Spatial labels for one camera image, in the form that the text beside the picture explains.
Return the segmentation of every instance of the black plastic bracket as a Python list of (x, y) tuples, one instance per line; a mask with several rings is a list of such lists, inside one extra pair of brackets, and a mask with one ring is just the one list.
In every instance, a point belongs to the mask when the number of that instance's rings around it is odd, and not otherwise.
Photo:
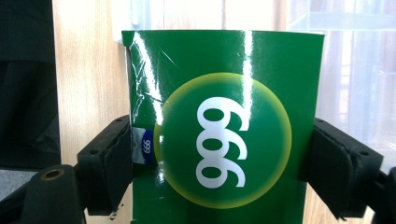
[(85, 223), (83, 211), (73, 167), (51, 166), (30, 180), (21, 223)]
[(363, 217), (383, 156), (331, 124), (315, 120), (308, 182), (336, 218)]
[(115, 119), (78, 153), (76, 172), (91, 216), (117, 212), (133, 179), (129, 116)]

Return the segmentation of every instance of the small label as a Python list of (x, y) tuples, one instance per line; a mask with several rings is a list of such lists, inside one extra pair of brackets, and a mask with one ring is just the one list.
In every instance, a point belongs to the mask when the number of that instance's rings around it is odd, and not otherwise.
[(132, 128), (133, 162), (152, 164), (154, 157), (153, 131), (142, 128)]

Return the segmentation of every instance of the green package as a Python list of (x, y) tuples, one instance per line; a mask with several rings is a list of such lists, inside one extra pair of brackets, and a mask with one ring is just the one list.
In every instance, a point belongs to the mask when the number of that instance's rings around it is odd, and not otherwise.
[(132, 223), (302, 223), (323, 35), (122, 35)]

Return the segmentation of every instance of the wooden panel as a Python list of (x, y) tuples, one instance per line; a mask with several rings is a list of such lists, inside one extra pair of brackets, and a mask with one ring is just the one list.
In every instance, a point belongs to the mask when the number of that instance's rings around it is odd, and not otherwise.
[[(129, 113), (124, 49), (112, 40), (110, 1), (54, 0), (55, 51), (62, 161), (76, 164), (82, 150), (109, 122)], [(129, 223), (131, 190), (115, 221)]]

